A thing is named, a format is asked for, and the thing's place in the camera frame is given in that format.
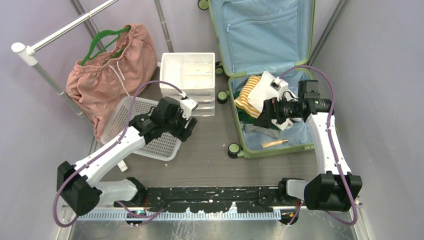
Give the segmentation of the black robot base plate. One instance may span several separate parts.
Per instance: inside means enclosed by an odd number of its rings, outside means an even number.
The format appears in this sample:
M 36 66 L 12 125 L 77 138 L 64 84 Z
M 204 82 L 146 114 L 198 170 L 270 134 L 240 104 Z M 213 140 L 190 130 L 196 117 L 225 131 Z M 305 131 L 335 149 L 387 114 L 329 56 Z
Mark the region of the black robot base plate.
M 235 205 L 237 213 L 269 213 L 286 206 L 297 207 L 300 201 L 284 193 L 279 186 L 229 187 L 148 187 L 129 201 L 128 208 L 142 208 L 168 213 L 226 213 Z

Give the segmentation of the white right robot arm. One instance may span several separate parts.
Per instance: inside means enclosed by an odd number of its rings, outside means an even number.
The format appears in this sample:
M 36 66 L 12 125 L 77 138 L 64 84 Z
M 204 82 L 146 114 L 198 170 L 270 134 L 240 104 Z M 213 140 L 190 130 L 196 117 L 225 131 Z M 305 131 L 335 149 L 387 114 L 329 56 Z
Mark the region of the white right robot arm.
M 359 175 L 352 174 L 344 159 L 332 100 L 320 96 L 317 80 L 299 81 L 297 97 L 290 100 L 286 99 L 287 90 L 279 78 L 271 81 L 270 88 L 278 91 L 278 96 L 264 100 L 262 113 L 254 124 L 270 128 L 291 118 L 302 118 L 312 136 L 318 165 L 318 175 L 309 182 L 282 179 L 283 188 L 277 192 L 279 202 L 288 206 L 300 199 L 309 210 L 349 211 L 363 182 Z

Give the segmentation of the grey garment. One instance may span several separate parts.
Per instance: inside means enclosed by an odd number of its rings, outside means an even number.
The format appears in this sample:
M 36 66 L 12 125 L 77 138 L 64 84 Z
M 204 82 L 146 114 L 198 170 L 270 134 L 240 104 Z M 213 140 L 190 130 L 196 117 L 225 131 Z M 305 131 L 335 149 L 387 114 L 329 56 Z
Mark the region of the grey garment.
M 259 126 L 254 126 L 253 124 L 244 123 L 243 129 L 246 133 L 259 133 L 267 135 L 273 139 L 278 139 L 280 137 L 280 130 L 279 129 L 271 129 L 271 128 L 264 128 Z

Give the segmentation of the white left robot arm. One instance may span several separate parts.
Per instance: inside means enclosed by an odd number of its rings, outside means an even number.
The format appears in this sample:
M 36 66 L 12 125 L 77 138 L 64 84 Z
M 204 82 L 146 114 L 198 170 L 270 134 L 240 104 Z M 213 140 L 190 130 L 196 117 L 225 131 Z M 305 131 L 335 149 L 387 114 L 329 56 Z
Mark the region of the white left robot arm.
M 124 129 L 99 150 L 74 164 L 64 161 L 58 166 L 56 187 L 60 197 L 79 217 L 99 204 L 125 201 L 141 206 L 146 193 L 138 180 L 128 177 L 102 182 L 101 179 L 128 155 L 163 134 L 185 142 L 197 124 L 197 119 L 191 116 L 197 108 L 198 102 L 192 97 L 177 100 L 166 96 L 147 113 L 130 118 Z

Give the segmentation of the dark green garment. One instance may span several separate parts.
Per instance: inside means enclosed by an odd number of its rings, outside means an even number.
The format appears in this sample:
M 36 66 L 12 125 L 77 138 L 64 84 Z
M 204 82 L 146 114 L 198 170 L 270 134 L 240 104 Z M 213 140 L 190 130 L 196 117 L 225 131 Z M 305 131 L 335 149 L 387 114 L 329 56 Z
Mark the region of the dark green garment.
M 234 100 L 234 104 L 236 106 L 239 120 L 245 124 L 253 124 L 261 114 L 260 111 L 248 103 L 245 97 L 237 97 Z

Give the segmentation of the green hard-shell suitcase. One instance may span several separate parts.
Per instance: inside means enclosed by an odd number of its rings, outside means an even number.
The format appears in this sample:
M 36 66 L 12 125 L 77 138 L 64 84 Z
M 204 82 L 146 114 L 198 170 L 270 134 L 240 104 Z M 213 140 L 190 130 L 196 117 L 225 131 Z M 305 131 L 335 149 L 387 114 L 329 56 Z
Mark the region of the green hard-shell suitcase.
M 250 76 L 268 71 L 288 83 L 298 96 L 299 81 L 314 80 L 311 56 L 315 13 L 313 0 L 209 0 L 209 10 L 222 60 L 217 69 L 229 77 L 228 90 L 217 95 L 229 102 L 239 142 L 231 143 L 231 158 L 277 156 L 306 150 L 315 151 L 312 135 L 302 118 L 290 118 L 292 128 L 279 129 L 277 139 L 245 132 L 234 103 Z M 288 139 L 288 143 L 262 148 L 262 143 Z

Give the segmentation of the yellow white striped garment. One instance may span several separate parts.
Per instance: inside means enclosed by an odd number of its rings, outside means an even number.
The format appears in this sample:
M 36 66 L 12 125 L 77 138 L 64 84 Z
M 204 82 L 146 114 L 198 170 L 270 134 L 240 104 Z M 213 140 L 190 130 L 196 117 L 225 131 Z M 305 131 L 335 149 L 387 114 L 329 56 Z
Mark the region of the yellow white striped garment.
M 248 96 L 254 87 L 259 83 L 261 77 L 258 75 L 251 75 L 246 84 L 242 87 L 238 97 L 234 99 L 234 104 L 237 108 L 244 110 L 249 116 L 256 119 L 260 112 L 255 109 L 248 101 Z

